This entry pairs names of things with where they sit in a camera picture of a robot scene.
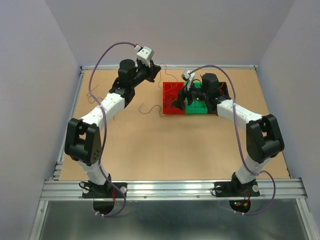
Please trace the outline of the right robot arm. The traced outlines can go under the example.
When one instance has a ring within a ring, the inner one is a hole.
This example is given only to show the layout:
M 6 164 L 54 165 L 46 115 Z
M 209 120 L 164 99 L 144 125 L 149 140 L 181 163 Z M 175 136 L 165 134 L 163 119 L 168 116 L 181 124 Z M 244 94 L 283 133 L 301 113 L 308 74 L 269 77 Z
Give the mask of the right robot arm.
M 195 85 L 195 73 L 186 70 L 182 74 L 184 87 L 171 105 L 180 110 L 194 101 L 205 104 L 207 113 L 215 114 L 234 123 L 235 131 L 245 131 L 247 156 L 241 155 L 242 165 L 232 174 L 231 181 L 218 186 L 218 194 L 241 196 L 256 187 L 256 177 L 263 167 L 285 148 L 277 118 L 252 112 L 230 98 L 225 82 L 220 82 L 214 73 L 205 73 L 199 87 Z

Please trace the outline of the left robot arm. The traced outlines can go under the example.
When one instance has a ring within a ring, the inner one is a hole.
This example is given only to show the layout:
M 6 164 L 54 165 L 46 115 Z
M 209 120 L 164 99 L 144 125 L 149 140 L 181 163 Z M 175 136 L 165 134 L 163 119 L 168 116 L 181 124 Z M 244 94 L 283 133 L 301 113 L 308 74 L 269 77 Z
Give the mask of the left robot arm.
M 64 152 L 82 167 L 88 181 L 80 184 L 85 194 L 106 197 L 111 193 L 111 175 L 101 164 L 107 135 L 108 120 L 125 109 L 135 96 L 135 87 L 143 81 L 153 83 L 161 67 L 150 62 L 124 59 L 119 64 L 118 76 L 105 98 L 85 116 L 72 118 L 67 124 Z

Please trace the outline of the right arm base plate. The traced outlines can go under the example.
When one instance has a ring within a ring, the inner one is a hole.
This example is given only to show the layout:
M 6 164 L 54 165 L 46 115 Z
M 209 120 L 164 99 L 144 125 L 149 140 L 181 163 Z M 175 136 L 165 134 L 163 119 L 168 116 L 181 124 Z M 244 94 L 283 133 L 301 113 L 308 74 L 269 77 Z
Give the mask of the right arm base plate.
M 249 183 L 241 184 L 236 181 L 218 181 L 213 185 L 213 194 L 218 198 L 237 198 L 237 197 L 259 197 L 260 191 L 258 183 L 253 180 Z

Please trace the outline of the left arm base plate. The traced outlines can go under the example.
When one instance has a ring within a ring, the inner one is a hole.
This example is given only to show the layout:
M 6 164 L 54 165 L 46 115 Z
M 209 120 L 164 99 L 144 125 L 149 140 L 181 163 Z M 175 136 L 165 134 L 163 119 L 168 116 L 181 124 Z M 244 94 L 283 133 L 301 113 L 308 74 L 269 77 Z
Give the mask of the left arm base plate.
M 104 185 L 97 185 L 90 181 L 80 181 L 78 185 L 82 189 L 83 199 L 123 198 L 123 195 L 108 182 Z

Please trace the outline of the black cable taut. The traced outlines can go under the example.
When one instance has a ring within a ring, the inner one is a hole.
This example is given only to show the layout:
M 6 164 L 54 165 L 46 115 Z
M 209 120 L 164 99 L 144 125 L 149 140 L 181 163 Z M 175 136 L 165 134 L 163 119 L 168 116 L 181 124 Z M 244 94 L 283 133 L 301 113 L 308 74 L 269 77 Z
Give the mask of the black cable taut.
M 164 63 L 160 63 L 159 66 L 161 66 L 161 65 L 164 65 L 164 66 L 165 66 L 164 74 L 173 77 L 173 78 L 176 80 L 176 82 L 178 82 L 178 79 L 177 79 L 174 75 L 167 73 L 167 65 L 164 64 Z M 167 92 L 167 91 L 169 91 L 170 89 L 172 89 L 172 87 L 171 87 L 169 90 L 164 90 L 164 87 L 160 87 L 160 83 L 161 83 L 161 82 L 164 83 L 164 81 L 162 81 L 162 73 L 161 73 L 161 71 L 159 72 L 159 75 L 160 75 L 160 79 L 159 79 L 159 81 L 158 81 L 158 87 L 159 87 L 163 92 Z M 151 109 L 150 109 L 148 112 L 142 112 L 142 111 L 141 111 L 141 107 L 142 107 L 143 105 L 144 105 L 144 103 L 138 108 L 138 111 L 139 111 L 141 114 L 147 115 L 147 114 L 149 114 L 149 113 L 152 111 L 152 109 L 153 109 L 154 107 L 159 107 L 159 108 L 160 108 L 160 109 L 159 109 L 159 116 L 160 116 L 161 118 L 167 116 L 167 114 L 164 114 L 163 108 L 162 108 L 160 105 L 158 105 L 158 104 L 157 104 L 157 105 L 154 105 L 153 107 L 151 107 Z

